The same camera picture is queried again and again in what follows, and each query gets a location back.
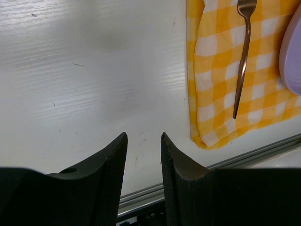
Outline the yellow white checkered cloth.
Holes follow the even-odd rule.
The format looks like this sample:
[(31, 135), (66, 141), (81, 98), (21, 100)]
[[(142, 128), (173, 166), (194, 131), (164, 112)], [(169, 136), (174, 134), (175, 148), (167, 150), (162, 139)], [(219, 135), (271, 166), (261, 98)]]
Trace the yellow white checkered cloth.
[(301, 113), (301, 98), (281, 81), (278, 56), (298, 0), (260, 0), (237, 117), (233, 106), (246, 24), (235, 0), (186, 2), (190, 135), (200, 148), (221, 148), (253, 129)]

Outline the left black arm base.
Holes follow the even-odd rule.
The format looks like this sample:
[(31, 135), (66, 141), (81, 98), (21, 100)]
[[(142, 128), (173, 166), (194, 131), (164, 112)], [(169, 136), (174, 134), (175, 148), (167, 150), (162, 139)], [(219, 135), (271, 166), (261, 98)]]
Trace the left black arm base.
[(143, 209), (123, 216), (117, 220), (117, 226), (166, 226), (166, 211), (164, 207)]

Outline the purple plastic plate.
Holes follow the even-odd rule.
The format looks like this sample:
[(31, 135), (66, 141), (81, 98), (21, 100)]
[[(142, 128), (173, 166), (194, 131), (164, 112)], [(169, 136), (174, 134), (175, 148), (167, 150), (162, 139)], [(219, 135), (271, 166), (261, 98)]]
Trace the purple plastic plate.
[(301, 94), (301, 7), (298, 7), (284, 34), (279, 71), (283, 83), (296, 95)]

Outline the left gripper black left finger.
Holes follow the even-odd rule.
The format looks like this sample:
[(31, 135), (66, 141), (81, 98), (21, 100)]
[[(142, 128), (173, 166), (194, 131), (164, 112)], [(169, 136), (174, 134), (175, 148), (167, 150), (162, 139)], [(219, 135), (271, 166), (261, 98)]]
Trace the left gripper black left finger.
[(128, 138), (59, 173), (0, 169), (3, 226), (114, 226), (117, 222)]

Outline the aluminium front rail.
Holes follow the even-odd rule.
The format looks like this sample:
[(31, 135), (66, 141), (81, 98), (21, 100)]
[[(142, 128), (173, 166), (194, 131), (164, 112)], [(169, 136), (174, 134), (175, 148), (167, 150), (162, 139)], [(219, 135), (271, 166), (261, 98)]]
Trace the aluminium front rail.
[[(280, 162), (280, 156), (292, 153), (300, 147), (301, 135), (298, 134), (247, 153), (240, 154), (237, 157), (215, 163), (207, 168), (210, 170), (223, 168), (249, 168), (257, 167), (259, 165), (263, 165), (267, 168), (280, 168), (280, 165), (276, 165), (276, 162)], [(154, 208), (156, 204), (161, 204), (163, 202), (164, 190), (162, 183), (121, 196), (117, 221), (120, 222), (137, 216), (139, 211), (148, 207)]]

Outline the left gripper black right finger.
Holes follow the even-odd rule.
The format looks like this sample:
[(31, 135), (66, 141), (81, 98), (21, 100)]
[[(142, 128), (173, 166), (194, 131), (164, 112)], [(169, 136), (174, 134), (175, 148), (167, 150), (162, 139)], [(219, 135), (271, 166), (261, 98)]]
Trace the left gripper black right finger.
[(298, 226), (301, 171), (210, 170), (161, 137), (166, 220), (169, 226)]

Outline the copper fork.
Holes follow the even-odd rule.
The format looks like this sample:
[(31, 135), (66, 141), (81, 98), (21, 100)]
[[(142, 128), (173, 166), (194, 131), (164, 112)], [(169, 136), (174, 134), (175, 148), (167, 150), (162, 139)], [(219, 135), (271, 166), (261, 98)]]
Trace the copper fork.
[(242, 89), (243, 89), (243, 83), (244, 83), (244, 77), (245, 77), (247, 59), (248, 59), (248, 51), (249, 51), (250, 39), (251, 39), (251, 16), (256, 9), (256, 5), (257, 5), (257, 0), (238, 0), (237, 3), (237, 11), (239, 15), (242, 16), (245, 20), (246, 32), (245, 32), (242, 56), (238, 68), (238, 79), (237, 79), (237, 87), (235, 93), (233, 119), (236, 119), (238, 114), (239, 102), (240, 102)]

